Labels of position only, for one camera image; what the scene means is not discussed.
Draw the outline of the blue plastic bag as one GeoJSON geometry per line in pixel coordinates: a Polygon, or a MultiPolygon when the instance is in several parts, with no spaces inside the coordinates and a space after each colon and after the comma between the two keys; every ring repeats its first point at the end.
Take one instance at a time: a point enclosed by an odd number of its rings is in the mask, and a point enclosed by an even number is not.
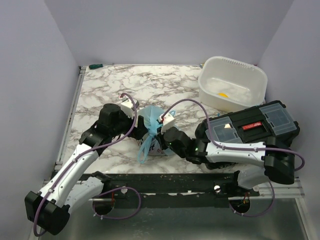
{"type": "Polygon", "coordinates": [[[146,106],[138,112],[138,115],[143,117],[144,126],[147,128],[147,133],[140,140],[140,149],[137,154],[137,161],[140,164],[143,164],[148,156],[167,157],[175,154],[169,148],[162,149],[160,141],[156,139],[158,128],[162,126],[158,122],[158,117],[164,112],[162,108],[153,105],[146,106]]]}

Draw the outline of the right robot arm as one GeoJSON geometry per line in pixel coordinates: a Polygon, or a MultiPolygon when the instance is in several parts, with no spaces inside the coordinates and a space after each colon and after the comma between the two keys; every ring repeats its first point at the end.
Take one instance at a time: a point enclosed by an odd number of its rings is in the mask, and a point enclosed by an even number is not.
{"type": "Polygon", "coordinates": [[[249,168],[235,174],[230,191],[241,196],[247,190],[268,181],[292,185],[295,182],[295,156],[290,149],[276,146],[272,138],[265,142],[224,143],[207,138],[190,138],[171,127],[157,134],[160,145],[195,165],[220,163],[245,164],[249,168]]]}

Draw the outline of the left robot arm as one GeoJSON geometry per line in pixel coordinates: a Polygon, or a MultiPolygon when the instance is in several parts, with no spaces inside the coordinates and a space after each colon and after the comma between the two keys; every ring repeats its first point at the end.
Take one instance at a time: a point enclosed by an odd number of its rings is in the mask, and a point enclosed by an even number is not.
{"type": "Polygon", "coordinates": [[[112,188],[111,178],[99,171],[78,184],[83,173],[103,151],[126,137],[140,140],[147,129],[138,115],[139,102],[130,99],[121,104],[107,103],[98,120],[86,130],[73,154],[57,174],[38,192],[30,191],[25,199],[27,218],[33,223],[33,234],[59,234],[71,214],[94,197],[112,197],[122,190],[138,191],[132,187],[112,188]]]}

